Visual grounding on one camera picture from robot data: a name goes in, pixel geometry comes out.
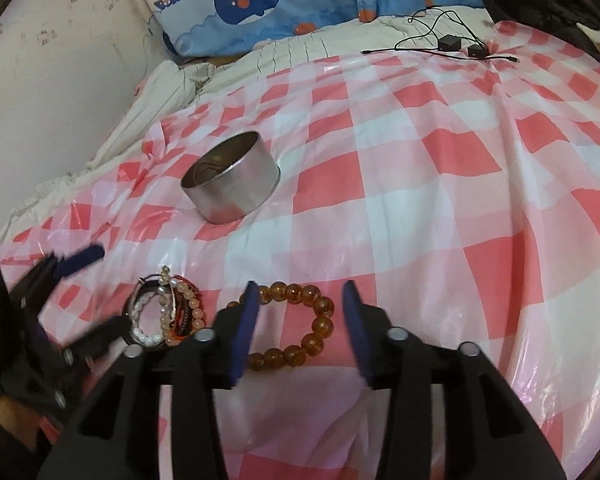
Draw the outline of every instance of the open tin can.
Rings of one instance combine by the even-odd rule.
[[[212,224],[233,222],[259,208],[280,182],[280,168],[258,132],[224,140],[182,177],[182,190]]]

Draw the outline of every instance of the plastic tablecloth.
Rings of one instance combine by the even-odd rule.
[[[138,276],[163,265],[199,286],[210,320],[247,280],[315,283],[335,298],[322,354],[216,394],[231,478],[374,477],[387,396],[366,389],[347,341],[339,298],[354,279],[366,303],[424,341],[478,342],[574,479],[600,448],[600,65],[513,23],[496,26],[490,49],[520,62],[333,57],[204,96],[154,124],[141,155],[5,243],[5,275],[13,282],[47,251],[106,247],[42,313],[60,341],[119,313]],[[280,184],[243,220],[207,224],[179,179],[246,130],[262,134]],[[312,319],[302,306],[263,306],[253,350],[297,344]],[[163,478],[169,402],[165,391]]]

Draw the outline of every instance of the power adapter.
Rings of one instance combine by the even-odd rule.
[[[462,49],[462,39],[457,36],[447,34],[438,39],[438,50],[441,52],[460,52]]]
[[[489,55],[489,51],[477,43],[469,46],[466,52],[469,57],[473,57],[475,59],[484,59]]]

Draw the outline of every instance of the beaded bracelet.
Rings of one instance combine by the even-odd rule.
[[[183,276],[171,276],[171,269],[162,268],[157,291],[160,294],[160,328],[168,346],[205,327],[202,295],[198,288]]]
[[[157,350],[164,347],[164,337],[161,334],[147,335],[140,328],[140,315],[151,298],[159,289],[158,280],[151,280],[157,274],[139,278],[133,292],[125,303],[124,314],[131,319],[131,330],[123,338],[128,344],[139,344],[145,348]]]
[[[298,367],[304,364],[306,357],[317,356],[324,350],[324,340],[333,333],[333,321],[331,316],[335,306],[333,300],[320,293],[315,285],[300,286],[297,283],[286,285],[283,282],[275,282],[271,286],[260,286],[258,288],[260,304],[274,301],[288,301],[290,304],[304,303],[311,307],[316,315],[311,324],[312,332],[305,335],[298,345],[289,345],[283,350],[280,348],[269,348],[264,354],[254,352],[249,354],[247,368],[255,372],[261,370],[278,370],[285,364]],[[240,301],[232,301],[228,308],[238,306],[244,301],[244,295]]]

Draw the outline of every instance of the blue whale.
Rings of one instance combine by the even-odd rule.
[[[229,25],[238,25],[251,16],[264,16],[279,0],[214,0],[220,19]]]

